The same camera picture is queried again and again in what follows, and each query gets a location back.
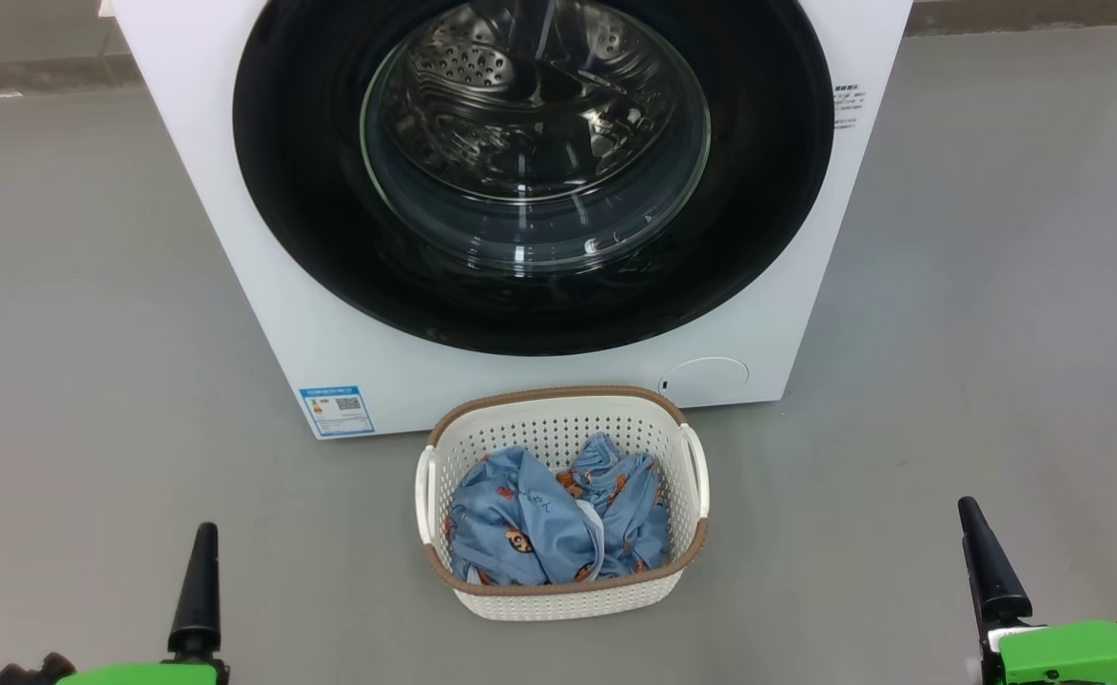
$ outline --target laundry basket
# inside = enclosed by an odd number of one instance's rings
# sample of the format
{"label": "laundry basket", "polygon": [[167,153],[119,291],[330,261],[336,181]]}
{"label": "laundry basket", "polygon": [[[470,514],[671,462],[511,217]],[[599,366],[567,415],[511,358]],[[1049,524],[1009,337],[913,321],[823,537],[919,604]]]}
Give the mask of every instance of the laundry basket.
{"label": "laundry basket", "polygon": [[[607,432],[623,455],[649,451],[668,502],[671,556],[633,575],[563,586],[474,586],[452,573],[449,543],[437,532],[466,473],[490,451],[522,445],[554,472],[580,456],[585,439]],[[671,592],[703,549],[710,489],[703,444],[680,409],[630,387],[557,388],[474,400],[442,418],[414,473],[414,515],[432,569],[458,599],[493,620],[558,620],[636,610]]]}

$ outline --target front-loading washing machine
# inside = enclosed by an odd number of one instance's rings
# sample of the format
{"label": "front-loading washing machine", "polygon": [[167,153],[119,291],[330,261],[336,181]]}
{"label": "front-loading washing machine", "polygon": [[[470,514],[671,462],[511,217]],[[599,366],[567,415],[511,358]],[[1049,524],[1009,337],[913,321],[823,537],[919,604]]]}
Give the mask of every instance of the front-loading washing machine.
{"label": "front-loading washing machine", "polygon": [[318,438],[776,400],[909,0],[114,0]]}

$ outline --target brown basket rim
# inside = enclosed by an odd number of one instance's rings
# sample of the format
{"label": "brown basket rim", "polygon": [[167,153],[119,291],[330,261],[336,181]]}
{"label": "brown basket rim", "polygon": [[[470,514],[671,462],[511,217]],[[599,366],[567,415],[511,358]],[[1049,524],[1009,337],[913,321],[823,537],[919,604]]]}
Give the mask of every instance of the brown basket rim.
{"label": "brown basket rim", "polygon": [[[440,435],[445,434],[449,426],[452,426],[455,420],[467,413],[478,411],[479,409],[486,409],[490,407],[502,407],[503,405],[512,405],[516,402],[528,402],[528,400],[553,400],[558,398],[612,398],[612,396],[626,396],[626,398],[639,398],[642,400],[652,400],[652,402],[658,403],[672,417],[672,420],[677,421],[678,426],[685,424],[685,415],[681,413],[681,409],[677,408],[677,405],[672,403],[671,400],[665,398],[661,393],[655,393],[652,390],[647,390],[646,388],[636,388],[633,386],[572,386],[565,388],[547,388],[543,390],[525,390],[522,393],[504,393],[495,394],[491,398],[484,398],[481,400],[470,400],[461,405],[461,407],[456,407],[452,411],[445,415],[440,422],[436,425],[432,429],[432,434],[428,437],[428,445],[432,447],[440,441]],[[671,563],[663,564],[660,568],[649,569],[642,573],[633,573],[632,575],[623,575],[619,578],[607,578],[604,580],[593,580],[590,582],[563,582],[562,586],[475,586],[471,582],[467,582],[462,578],[454,575],[452,572],[446,568],[445,562],[441,562],[440,554],[436,551],[436,545],[424,545],[427,551],[427,560],[432,564],[432,571],[440,575],[441,580],[448,582],[448,584],[456,591],[464,592],[466,594],[476,596],[476,598],[544,598],[544,596],[550,594],[575,594],[577,592],[594,592],[596,590],[611,590],[613,588],[624,588],[624,586],[637,586],[640,582],[650,582],[653,580],[660,580],[672,575],[676,572],[685,569],[694,561],[698,552],[703,551],[703,543],[706,542],[707,534],[707,517],[699,517],[697,529],[694,532],[694,539],[690,541],[690,546],[685,550],[685,554],[681,554],[677,559],[672,560]]]}

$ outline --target basket handle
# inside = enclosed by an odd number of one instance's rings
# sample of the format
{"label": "basket handle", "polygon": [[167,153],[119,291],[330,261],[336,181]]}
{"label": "basket handle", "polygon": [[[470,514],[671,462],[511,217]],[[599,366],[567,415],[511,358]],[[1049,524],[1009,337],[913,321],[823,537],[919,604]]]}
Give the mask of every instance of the basket handle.
{"label": "basket handle", "polygon": [[685,438],[685,446],[688,448],[691,463],[694,463],[694,474],[698,486],[698,517],[706,517],[710,513],[710,475],[707,473],[706,451],[703,451],[703,441],[698,439],[698,434],[694,432],[690,425],[681,425],[681,437]]}
{"label": "basket handle", "polygon": [[436,447],[429,445],[419,456],[419,465],[414,467],[414,520],[419,523],[419,539],[424,545],[432,543],[433,496],[436,493]]}

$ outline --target blue clothing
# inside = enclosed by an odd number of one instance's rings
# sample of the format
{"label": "blue clothing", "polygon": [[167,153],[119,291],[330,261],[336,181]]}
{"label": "blue clothing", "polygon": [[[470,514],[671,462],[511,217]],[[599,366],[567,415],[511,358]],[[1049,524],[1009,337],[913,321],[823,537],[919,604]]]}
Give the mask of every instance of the blue clothing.
{"label": "blue clothing", "polygon": [[620,458],[603,432],[564,472],[577,489],[524,447],[495,451],[452,495],[446,534],[454,572],[485,584],[545,586],[658,568],[668,552],[668,508],[655,469],[651,455]]}

